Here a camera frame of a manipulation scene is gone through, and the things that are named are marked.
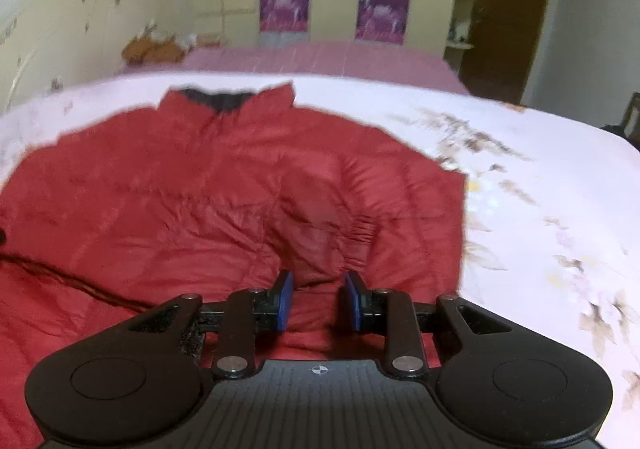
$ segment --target quilted fabric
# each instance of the quilted fabric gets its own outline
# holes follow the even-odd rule
[[[178,294],[221,301],[291,269],[289,329],[258,355],[326,359],[381,348],[337,327],[344,269],[416,301],[455,291],[464,177],[293,100],[217,114],[169,92],[24,159],[0,195],[3,447],[40,440],[22,390],[41,358]]]

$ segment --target corner shelf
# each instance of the corner shelf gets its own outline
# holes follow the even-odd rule
[[[470,43],[447,40],[447,48],[453,48],[456,50],[471,50],[473,47],[474,46]]]

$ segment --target pink and purple picture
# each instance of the pink and purple picture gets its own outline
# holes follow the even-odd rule
[[[306,32],[309,0],[260,0],[260,30]]]
[[[409,0],[360,0],[356,38],[403,44]]]

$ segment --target bed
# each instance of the bed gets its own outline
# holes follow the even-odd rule
[[[598,440],[638,447],[640,155],[625,140],[463,94],[308,74],[120,76],[31,100],[0,120],[0,184],[32,148],[169,87],[259,90],[292,82],[296,105],[374,125],[465,172],[459,293],[599,362],[614,402]]]

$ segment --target wooden door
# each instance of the wooden door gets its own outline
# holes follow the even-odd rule
[[[475,96],[519,104],[546,0],[478,0],[460,79]]]

